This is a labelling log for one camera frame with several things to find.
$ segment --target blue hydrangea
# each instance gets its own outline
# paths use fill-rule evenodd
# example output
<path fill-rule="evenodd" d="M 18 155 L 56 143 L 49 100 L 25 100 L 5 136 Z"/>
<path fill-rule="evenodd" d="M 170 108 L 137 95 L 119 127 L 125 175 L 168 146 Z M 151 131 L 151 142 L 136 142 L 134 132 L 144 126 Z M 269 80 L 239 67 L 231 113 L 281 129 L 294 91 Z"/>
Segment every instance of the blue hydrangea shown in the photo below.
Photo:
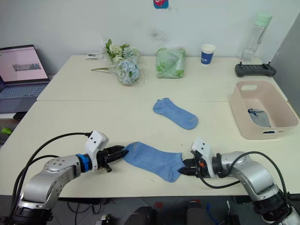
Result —
<path fill-rule="evenodd" d="M 131 85 L 139 76 L 139 67 L 135 62 L 122 60 L 117 65 L 117 76 L 124 85 Z"/>

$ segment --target sticker on wall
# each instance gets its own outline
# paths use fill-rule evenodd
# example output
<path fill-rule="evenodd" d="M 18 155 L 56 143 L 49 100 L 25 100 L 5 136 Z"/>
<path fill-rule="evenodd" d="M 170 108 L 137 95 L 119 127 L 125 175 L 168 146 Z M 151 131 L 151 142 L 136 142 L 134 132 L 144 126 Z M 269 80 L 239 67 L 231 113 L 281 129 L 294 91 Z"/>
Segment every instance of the sticker on wall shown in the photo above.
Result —
<path fill-rule="evenodd" d="M 168 8 L 169 0 L 153 0 L 155 8 Z"/>

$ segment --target water bottle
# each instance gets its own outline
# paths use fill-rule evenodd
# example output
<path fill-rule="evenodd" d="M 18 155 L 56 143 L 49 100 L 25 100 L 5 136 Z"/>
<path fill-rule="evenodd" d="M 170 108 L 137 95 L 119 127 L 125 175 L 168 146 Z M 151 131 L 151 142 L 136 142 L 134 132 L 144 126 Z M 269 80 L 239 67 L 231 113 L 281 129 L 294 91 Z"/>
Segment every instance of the water bottle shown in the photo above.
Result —
<path fill-rule="evenodd" d="M 263 35 L 272 19 L 271 15 L 260 13 L 254 22 L 252 32 L 243 49 L 241 61 L 243 64 L 249 64 L 262 42 Z"/>

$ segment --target green bottle cap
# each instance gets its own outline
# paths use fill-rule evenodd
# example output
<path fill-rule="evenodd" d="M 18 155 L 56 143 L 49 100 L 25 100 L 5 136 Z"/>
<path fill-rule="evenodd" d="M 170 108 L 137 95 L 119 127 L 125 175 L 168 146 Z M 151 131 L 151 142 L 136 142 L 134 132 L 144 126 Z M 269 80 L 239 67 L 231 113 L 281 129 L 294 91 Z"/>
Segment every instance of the green bottle cap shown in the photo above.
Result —
<path fill-rule="evenodd" d="M 1 133 L 6 134 L 6 135 L 11 135 L 12 132 L 13 132 L 13 131 L 12 131 L 11 129 L 7 128 L 7 127 L 3 128 L 3 129 L 1 130 Z"/>
<path fill-rule="evenodd" d="M 254 22 L 255 25 L 260 27 L 267 27 L 272 19 L 272 15 L 260 13 L 257 15 L 256 20 Z"/>

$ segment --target paper cup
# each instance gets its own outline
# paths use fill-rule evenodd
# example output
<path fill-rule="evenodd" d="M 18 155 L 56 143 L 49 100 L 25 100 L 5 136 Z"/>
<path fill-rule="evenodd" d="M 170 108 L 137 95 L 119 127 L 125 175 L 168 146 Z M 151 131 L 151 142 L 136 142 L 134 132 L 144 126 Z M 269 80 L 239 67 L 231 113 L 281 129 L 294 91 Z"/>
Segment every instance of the paper cup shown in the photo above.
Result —
<path fill-rule="evenodd" d="M 208 65 L 211 62 L 216 47 L 211 44 L 205 44 L 201 46 L 201 63 Z"/>

